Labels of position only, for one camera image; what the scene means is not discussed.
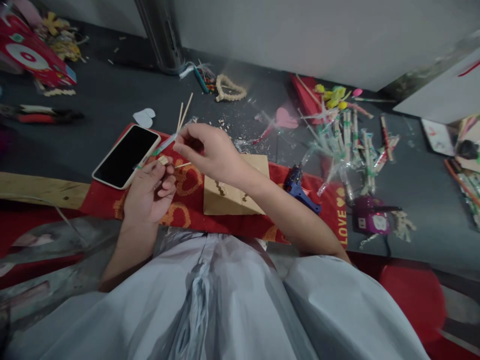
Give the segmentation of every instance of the white paper heart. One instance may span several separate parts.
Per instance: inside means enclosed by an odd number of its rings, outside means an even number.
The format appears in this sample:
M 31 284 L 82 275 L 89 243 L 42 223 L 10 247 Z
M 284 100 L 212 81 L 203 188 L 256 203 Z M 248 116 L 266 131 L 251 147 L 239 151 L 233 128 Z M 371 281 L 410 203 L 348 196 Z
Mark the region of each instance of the white paper heart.
M 149 107 L 133 114 L 133 118 L 138 123 L 138 125 L 145 129 L 150 129 L 152 127 L 154 123 L 152 118 L 154 117 L 155 111 L 153 111 L 153 109 Z

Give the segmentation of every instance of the white cloth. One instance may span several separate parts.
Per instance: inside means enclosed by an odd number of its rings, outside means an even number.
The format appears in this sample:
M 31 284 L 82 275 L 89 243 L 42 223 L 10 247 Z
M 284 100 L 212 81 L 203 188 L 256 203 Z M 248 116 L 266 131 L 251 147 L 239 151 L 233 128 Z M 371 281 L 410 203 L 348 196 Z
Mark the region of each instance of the white cloth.
M 6 359 L 428 359 L 395 301 L 331 256 L 282 280 L 230 235 L 178 233 L 110 293 L 76 296 Z

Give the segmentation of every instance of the hand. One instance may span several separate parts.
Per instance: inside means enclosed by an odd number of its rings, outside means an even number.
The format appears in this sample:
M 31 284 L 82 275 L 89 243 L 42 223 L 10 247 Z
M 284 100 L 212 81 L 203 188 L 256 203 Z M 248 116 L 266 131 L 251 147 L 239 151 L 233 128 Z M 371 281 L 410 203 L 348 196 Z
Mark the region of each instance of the hand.
M 125 200 L 125 222 L 158 224 L 167 213 L 177 191 L 173 159 L 168 161 L 166 166 L 152 161 L 137 171 Z
M 173 150 L 205 175 L 234 187 L 255 171 L 242 159 L 225 131 L 207 124 L 185 126 L 178 134 Z

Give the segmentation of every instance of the white paper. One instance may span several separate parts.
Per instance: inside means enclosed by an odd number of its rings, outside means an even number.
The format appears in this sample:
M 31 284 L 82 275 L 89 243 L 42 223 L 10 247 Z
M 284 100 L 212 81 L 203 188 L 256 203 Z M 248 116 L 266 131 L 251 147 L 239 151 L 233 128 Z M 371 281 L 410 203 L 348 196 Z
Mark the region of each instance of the white paper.
M 133 114 L 133 118 L 142 128 L 150 129 L 154 123 L 152 118 L 155 117 L 155 111 L 151 108 L 143 109 L 142 111 Z
M 430 142 L 430 146 L 434 152 L 454 156 L 454 146 L 450 137 L 447 125 L 422 119 L 421 123 L 425 129 L 426 137 Z

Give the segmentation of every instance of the small wooden block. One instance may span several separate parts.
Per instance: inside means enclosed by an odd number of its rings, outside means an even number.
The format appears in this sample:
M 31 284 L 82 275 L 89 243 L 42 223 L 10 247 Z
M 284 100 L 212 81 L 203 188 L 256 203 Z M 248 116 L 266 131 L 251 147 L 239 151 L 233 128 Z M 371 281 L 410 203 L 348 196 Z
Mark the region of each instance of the small wooden block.
M 160 162 L 160 164 L 162 164 L 163 166 L 167 165 L 169 163 L 169 160 L 167 159 L 166 156 L 160 156 L 158 158 L 158 161 Z

